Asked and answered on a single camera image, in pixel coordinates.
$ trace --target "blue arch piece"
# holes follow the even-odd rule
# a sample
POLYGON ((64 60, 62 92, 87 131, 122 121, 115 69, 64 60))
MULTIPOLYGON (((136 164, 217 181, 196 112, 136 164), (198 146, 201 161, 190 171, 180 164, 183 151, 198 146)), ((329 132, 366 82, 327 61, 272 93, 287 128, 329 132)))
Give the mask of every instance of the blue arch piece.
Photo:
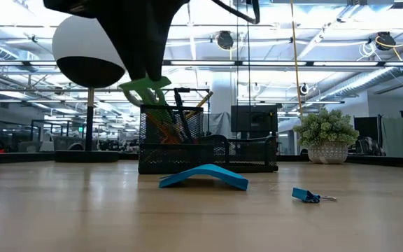
POLYGON ((160 188, 165 188, 167 186, 173 185, 177 182, 183 181, 192 175, 211 175, 216 177, 231 186, 237 187, 242 190, 248 188, 248 179, 242 177, 242 175, 228 171, 214 164, 203 164, 199 167, 189 169, 187 171, 182 171, 179 174, 174 174, 171 176, 165 176, 160 181, 160 188))

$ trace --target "table surface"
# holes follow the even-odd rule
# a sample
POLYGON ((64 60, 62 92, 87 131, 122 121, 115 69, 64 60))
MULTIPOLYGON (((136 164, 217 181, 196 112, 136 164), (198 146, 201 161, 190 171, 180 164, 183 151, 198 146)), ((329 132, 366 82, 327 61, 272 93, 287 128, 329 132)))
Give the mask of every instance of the table surface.
POLYGON ((244 192, 205 176, 159 189, 134 161, 0 164, 0 251, 403 251, 403 168, 279 167, 243 174, 244 192))

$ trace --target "potted plant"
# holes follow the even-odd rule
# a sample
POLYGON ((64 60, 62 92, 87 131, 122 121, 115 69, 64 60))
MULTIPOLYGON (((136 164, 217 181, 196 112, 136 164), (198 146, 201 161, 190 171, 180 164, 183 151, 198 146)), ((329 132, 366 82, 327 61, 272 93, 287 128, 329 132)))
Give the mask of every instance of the potted plant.
POLYGON ((341 164, 348 157, 348 145, 354 144, 359 132, 350 124, 351 117, 340 110, 301 117, 301 126, 293 130, 299 133, 299 144, 308 148, 309 159, 315 163, 341 164))

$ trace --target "white plant pot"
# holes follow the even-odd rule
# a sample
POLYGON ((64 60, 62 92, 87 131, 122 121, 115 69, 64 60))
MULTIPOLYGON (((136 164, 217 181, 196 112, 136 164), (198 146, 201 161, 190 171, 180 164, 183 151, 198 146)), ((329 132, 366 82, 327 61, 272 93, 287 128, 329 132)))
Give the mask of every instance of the white plant pot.
POLYGON ((348 157, 348 145, 338 142, 324 142, 309 147, 309 159, 317 164, 343 164, 348 157))

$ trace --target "black and white sphere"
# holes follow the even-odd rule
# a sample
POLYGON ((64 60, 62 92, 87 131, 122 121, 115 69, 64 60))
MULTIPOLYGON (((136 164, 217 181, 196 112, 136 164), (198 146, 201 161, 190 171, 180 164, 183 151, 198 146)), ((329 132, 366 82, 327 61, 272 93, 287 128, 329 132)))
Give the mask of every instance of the black and white sphere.
POLYGON ((97 19, 65 19, 55 31, 52 53, 60 71, 83 87, 106 88, 125 73, 118 52, 97 19))

